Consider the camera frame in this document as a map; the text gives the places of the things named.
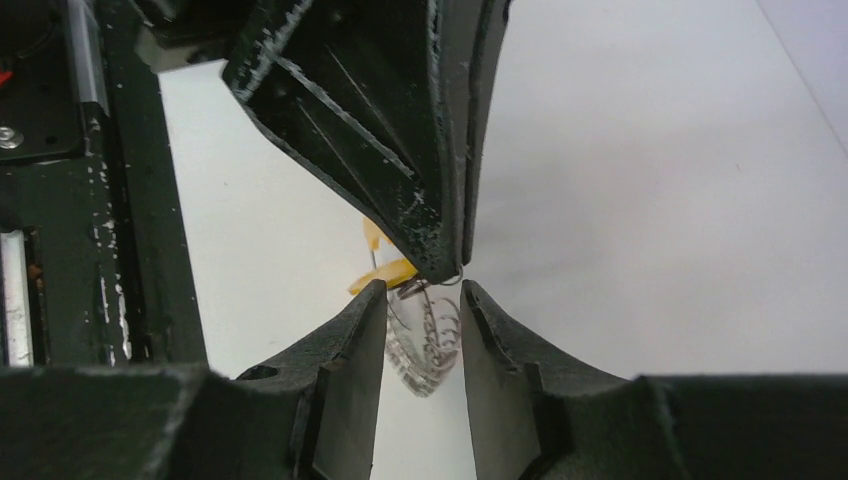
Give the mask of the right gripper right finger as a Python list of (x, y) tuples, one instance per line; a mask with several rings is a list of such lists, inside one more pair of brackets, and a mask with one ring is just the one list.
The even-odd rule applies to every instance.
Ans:
[(843, 479), (843, 375), (624, 379), (557, 348), (476, 282), (461, 289), (480, 479)]

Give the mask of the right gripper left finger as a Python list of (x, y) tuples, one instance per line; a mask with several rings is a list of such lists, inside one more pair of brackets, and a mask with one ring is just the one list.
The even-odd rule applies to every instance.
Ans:
[(5, 479), (366, 479), (387, 292), (230, 380), (194, 364), (1, 372)]

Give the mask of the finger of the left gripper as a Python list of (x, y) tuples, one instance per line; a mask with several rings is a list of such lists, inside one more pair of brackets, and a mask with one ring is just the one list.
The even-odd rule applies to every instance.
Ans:
[(467, 265), (472, 258), (483, 146), (511, 1), (487, 0), (478, 1), (478, 4), (477, 25), (468, 70), (463, 265)]
[(249, 119), (428, 281), (460, 271), (434, 1), (260, 1), (222, 77)]

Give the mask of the large keyring with yellow grip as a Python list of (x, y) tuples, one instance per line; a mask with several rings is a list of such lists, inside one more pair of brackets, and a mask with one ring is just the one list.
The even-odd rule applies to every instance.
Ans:
[[(407, 259), (368, 218), (363, 220), (363, 234), (372, 270), (392, 260)], [(411, 281), (387, 288), (385, 357), (401, 382), (417, 397), (431, 396), (459, 359), (460, 283), (457, 277), (433, 284), (418, 272)]]

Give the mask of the key with yellow tag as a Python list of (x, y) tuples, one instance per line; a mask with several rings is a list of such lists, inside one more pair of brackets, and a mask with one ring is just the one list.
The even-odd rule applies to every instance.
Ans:
[(382, 264), (369, 273), (355, 280), (348, 288), (351, 295), (358, 295), (369, 283), (375, 280), (384, 281), (388, 289), (393, 289), (411, 281), (418, 275), (418, 270), (407, 259), (392, 260)]

